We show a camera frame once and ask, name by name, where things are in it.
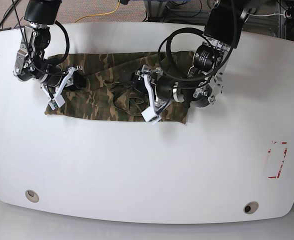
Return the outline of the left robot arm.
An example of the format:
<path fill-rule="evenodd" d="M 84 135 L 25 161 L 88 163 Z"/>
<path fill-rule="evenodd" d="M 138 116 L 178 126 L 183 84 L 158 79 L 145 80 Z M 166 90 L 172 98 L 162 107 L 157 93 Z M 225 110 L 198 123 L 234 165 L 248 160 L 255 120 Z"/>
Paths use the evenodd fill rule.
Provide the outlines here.
<path fill-rule="evenodd" d="M 223 87 L 222 75 L 234 49 L 237 48 L 242 27 L 251 14 L 248 0 L 217 0 L 210 12 L 204 30 L 184 27 L 174 31 L 161 46 L 170 73 L 163 64 L 151 68 L 144 64 L 135 72 L 135 80 L 144 83 L 149 105 L 142 112 L 145 121 L 159 118 L 173 102 L 189 108 L 192 102 L 203 108 L 216 100 Z M 192 57 L 189 70 L 184 73 L 174 62 L 172 41 L 180 34 L 193 34 L 203 39 Z"/>

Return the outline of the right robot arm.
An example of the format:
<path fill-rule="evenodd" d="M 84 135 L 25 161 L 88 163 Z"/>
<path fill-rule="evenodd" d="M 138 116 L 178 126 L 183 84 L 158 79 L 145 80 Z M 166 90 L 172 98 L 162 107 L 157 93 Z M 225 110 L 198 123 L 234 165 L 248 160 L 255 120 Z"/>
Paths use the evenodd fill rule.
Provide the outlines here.
<path fill-rule="evenodd" d="M 21 43 L 16 55 L 14 75 L 21 81 L 38 81 L 44 86 L 50 98 L 54 88 L 62 85 L 68 75 L 61 64 L 67 59 L 70 39 L 67 30 L 56 20 L 60 0 L 30 0 L 26 7 L 24 19 L 28 25 L 20 27 Z M 65 37 L 65 53 L 60 58 L 45 58 L 45 49 L 51 41 L 50 25 L 57 25 Z"/>

